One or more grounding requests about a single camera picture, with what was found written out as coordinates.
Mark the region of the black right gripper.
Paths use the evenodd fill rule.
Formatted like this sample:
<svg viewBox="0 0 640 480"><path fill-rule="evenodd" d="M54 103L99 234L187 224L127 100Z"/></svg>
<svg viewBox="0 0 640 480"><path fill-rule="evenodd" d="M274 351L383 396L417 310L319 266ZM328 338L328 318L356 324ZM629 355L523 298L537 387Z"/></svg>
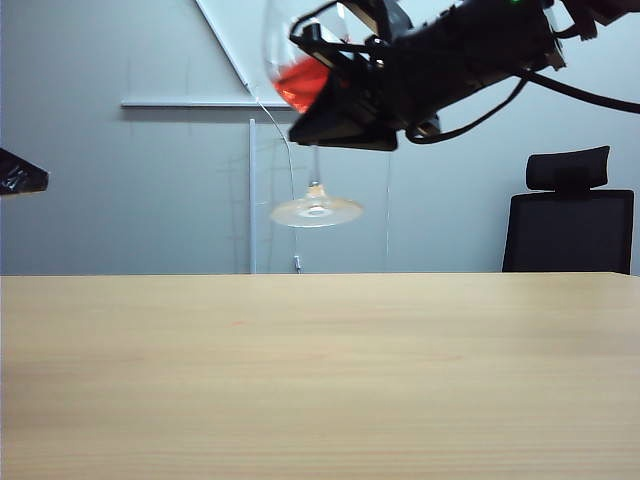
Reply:
<svg viewBox="0 0 640 480"><path fill-rule="evenodd" d="M369 34L353 40L349 31L321 22L291 26L289 40L330 70L289 129L290 141L394 151L388 103L405 132L438 133L441 109L508 77L565 66L546 1L462 1L394 38L389 23L365 27ZM387 65L388 102L382 76L374 72Z"/></svg>

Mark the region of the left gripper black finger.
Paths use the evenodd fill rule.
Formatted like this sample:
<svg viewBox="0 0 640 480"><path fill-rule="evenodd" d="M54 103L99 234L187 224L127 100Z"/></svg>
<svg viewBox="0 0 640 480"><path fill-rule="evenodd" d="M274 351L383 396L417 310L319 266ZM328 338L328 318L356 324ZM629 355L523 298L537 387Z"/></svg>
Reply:
<svg viewBox="0 0 640 480"><path fill-rule="evenodd" d="M2 148L0 154L2 197L46 191L49 172Z"/></svg>

